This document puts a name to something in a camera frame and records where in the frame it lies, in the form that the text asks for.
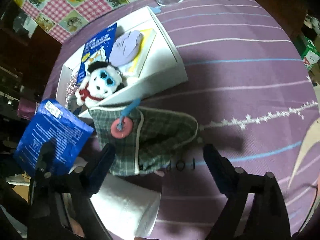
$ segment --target cardboard box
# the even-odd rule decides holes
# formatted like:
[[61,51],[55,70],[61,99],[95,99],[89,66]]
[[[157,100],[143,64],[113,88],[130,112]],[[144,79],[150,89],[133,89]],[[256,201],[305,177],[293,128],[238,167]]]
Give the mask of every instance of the cardboard box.
[[320,53],[317,51],[314,43],[301,34],[297,37],[293,44],[299,52],[306,69],[310,70],[313,64],[317,63],[320,59]]
[[[136,98],[147,98],[167,88],[188,81],[183,61],[164,27],[146,6],[117,21],[116,37],[133,30],[153,28],[157,34],[138,78],[128,78],[127,86],[100,101],[97,106],[126,105]],[[60,74],[56,100],[65,105],[67,83],[80,67],[84,45],[64,64]],[[91,118],[88,111],[79,114]]]

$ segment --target blue stripe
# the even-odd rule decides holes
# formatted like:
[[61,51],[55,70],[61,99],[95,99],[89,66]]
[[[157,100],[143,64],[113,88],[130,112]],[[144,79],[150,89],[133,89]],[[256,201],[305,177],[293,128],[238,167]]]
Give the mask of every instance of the blue stripe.
[[229,59],[229,60],[206,60],[186,63],[185,66],[209,64],[209,63],[225,63],[225,62],[252,62],[252,61],[302,61],[298,58],[253,58],[253,59]]
[[161,21],[162,23],[166,23],[166,22],[170,22],[173,20],[177,20],[177,19],[185,19],[185,18],[189,18],[189,17],[193,17],[193,16],[199,16],[199,15],[221,15],[221,14],[242,14],[242,15],[257,15],[257,16],[265,16],[265,17],[271,17],[270,15],[265,15],[265,14],[255,14],[255,13],[200,13],[200,14],[192,14],[189,16],[183,16],[183,17],[176,17],[176,18],[172,18],[166,21]]
[[301,208],[299,208],[297,211],[291,213],[291,214],[289,215],[289,220],[292,219],[292,218],[294,218],[298,213],[300,213],[300,210],[301,210]]
[[[275,151],[271,151],[271,152],[267,152],[267,153],[260,153],[260,154],[256,154],[256,155],[251,155],[251,156],[245,156],[245,157],[240,157],[240,158],[230,158],[229,161],[231,162],[244,162],[244,161],[248,161],[248,160],[254,160],[254,159],[260,159],[260,158],[264,158],[264,157],[269,157],[272,155],[276,155],[282,152],[285,152],[287,150],[291,150],[299,145],[301,145],[302,141],[298,141],[294,144],[290,144],[286,147],[283,147],[281,149],[277,149]],[[196,165],[206,165],[204,161],[201,162],[196,162]]]

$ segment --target red scarf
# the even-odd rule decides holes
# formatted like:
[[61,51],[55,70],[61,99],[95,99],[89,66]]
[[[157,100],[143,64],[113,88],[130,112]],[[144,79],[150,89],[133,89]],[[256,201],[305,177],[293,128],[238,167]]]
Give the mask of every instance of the red scarf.
[[79,94],[81,96],[81,100],[83,102],[85,102],[85,99],[88,97],[88,98],[91,98],[92,100],[95,100],[95,101],[101,101],[103,98],[96,98],[96,97],[93,97],[92,95],[90,95],[90,92],[87,89],[88,86],[89,86],[89,83],[87,83],[87,85],[85,86],[84,89],[79,90]]

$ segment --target pink object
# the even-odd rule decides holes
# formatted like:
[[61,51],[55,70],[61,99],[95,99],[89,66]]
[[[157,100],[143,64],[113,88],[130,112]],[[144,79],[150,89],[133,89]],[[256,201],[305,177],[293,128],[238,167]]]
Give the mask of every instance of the pink object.
[[111,125],[111,134],[114,138],[122,139],[127,137],[132,132],[133,122],[129,117],[123,119],[123,128],[118,130],[117,125],[119,124],[120,118],[115,120]]
[[35,115],[36,109],[37,109],[36,102],[32,102],[25,98],[20,98],[17,116],[23,119],[31,120],[31,118]]

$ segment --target white stripe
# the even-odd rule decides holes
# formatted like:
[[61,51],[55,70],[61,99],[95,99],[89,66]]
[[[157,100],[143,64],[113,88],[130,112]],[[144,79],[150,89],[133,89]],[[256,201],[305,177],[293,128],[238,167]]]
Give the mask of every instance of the white stripe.
[[[303,168],[301,168],[301,169],[296,173],[296,175],[304,172],[304,171],[305,171],[306,169],[308,169],[312,164],[316,163],[319,159],[320,159],[320,155],[319,155],[318,157],[316,157],[314,160],[312,160],[311,162],[309,162],[306,166],[304,166]],[[287,181],[289,181],[289,179],[290,179],[290,176],[288,176],[288,177],[286,177],[286,178],[284,178],[284,179],[281,179],[281,180],[278,181],[278,184],[280,185],[280,184],[282,184],[282,183],[284,183],[284,182],[287,182]]]
[[193,95],[193,94],[201,94],[201,93],[208,93],[208,92],[218,92],[218,91],[231,91],[231,90],[254,90],[254,89],[267,89],[267,88],[278,88],[278,87],[286,87],[286,86],[293,86],[309,83],[307,80],[297,81],[297,82],[290,82],[290,83],[283,83],[283,84],[273,84],[273,85],[264,85],[264,86],[238,86],[238,87],[220,87],[220,88],[207,88],[207,89],[200,89],[200,90],[193,90],[193,91],[186,91],[171,95],[166,95],[162,97],[153,97],[153,98],[146,98],[146,102],[150,101],[157,101],[161,99],[172,98],[176,96],[186,96],[186,95]]
[[213,41],[258,41],[258,42],[281,42],[281,41],[286,41],[292,43],[292,41],[289,40],[251,40],[251,39],[241,39],[241,38],[221,38],[221,39],[213,39],[213,40],[205,40],[205,41],[197,41],[197,42],[191,42],[187,44],[182,44],[176,46],[176,48],[183,48],[187,46],[192,46],[192,45],[197,45],[197,44],[202,44],[202,43],[207,43],[207,42],[213,42]]
[[[307,165],[302,167],[296,175],[304,172],[306,169],[308,169],[312,164],[316,163],[320,159],[320,155],[316,157],[314,160],[309,162]],[[290,176],[281,179],[278,181],[279,186],[282,183],[288,182],[290,179]],[[219,198],[226,198],[225,195],[220,194],[220,195],[215,195],[215,196],[161,196],[161,199],[167,199],[167,200],[201,200],[201,199],[219,199]]]
[[161,196],[162,200],[213,200],[220,198],[226,198],[226,196],[223,194],[215,196]]
[[185,30],[185,29],[191,29],[191,28],[197,28],[197,27],[207,27],[207,26],[254,26],[254,27],[266,27],[266,28],[275,28],[282,30],[281,27],[275,27],[275,26],[268,26],[268,25],[255,25],[255,24],[247,24],[247,23],[241,23],[241,24],[226,24],[226,23],[217,23],[217,24],[203,24],[203,25],[194,25],[194,26],[188,26],[188,27],[182,27],[178,29],[173,29],[171,31],[167,31],[167,33]]
[[[312,183],[312,185],[317,184],[317,182],[318,182],[318,179],[316,179],[316,180]],[[301,198],[303,195],[305,195],[305,193],[307,193],[310,189],[312,189],[311,186],[308,187],[308,188],[306,188],[304,191],[302,191],[299,195],[297,195],[296,197],[294,197],[292,200],[288,201],[285,205],[286,205],[286,206],[291,205],[293,202],[297,201],[299,198]]]
[[[201,4],[204,2],[203,0],[183,0],[183,4],[185,4],[185,3],[187,3],[187,2],[193,2],[193,3],[195,3],[195,2],[197,2],[197,1],[199,1]],[[247,0],[247,1],[251,1],[251,2],[254,2],[255,4],[258,4],[255,0]]]
[[[240,221],[247,220],[248,216],[242,217]],[[170,224],[170,225],[179,225],[179,226],[199,226],[199,227],[212,227],[214,223],[200,223],[200,222],[179,222],[179,221],[169,221],[157,219],[157,223]]]
[[158,13],[157,15],[163,15],[169,12],[177,12],[177,11],[181,11],[181,10],[185,10],[185,9],[190,9],[190,8],[198,8],[198,7],[206,7],[206,6],[240,6],[240,7],[257,7],[257,8],[261,8],[263,9],[261,6],[256,6],[256,5],[243,5],[243,4],[203,4],[203,5],[194,5],[194,6],[189,6],[189,7],[184,7],[184,8],[179,8],[179,9],[175,9],[175,10],[171,10],[171,11],[167,11],[167,12],[163,12],[163,13]]
[[305,218],[302,218],[302,219],[298,220],[298,222],[296,222],[292,226],[290,226],[290,229],[296,227],[297,225],[301,225],[301,222],[303,222],[304,220],[305,220]]
[[[312,185],[316,184],[318,181],[318,179],[312,183]],[[289,206],[290,204],[292,204],[293,202],[295,202],[296,200],[298,200],[299,198],[301,198],[303,195],[305,195],[305,193],[307,193],[312,187],[308,187],[306,190],[304,190],[303,192],[301,192],[298,196],[296,196],[295,198],[293,198],[292,200],[288,201],[285,205]],[[243,217],[241,218],[241,220],[246,220],[248,217]],[[213,226],[214,223],[192,223],[192,222],[178,222],[178,221],[168,221],[168,220],[160,220],[157,219],[156,220],[157,223],[164,223],[164,224],[171,224],[171,225],[181,225],[181,226],[202,226],[202,227],[208,227],[208,226]]]

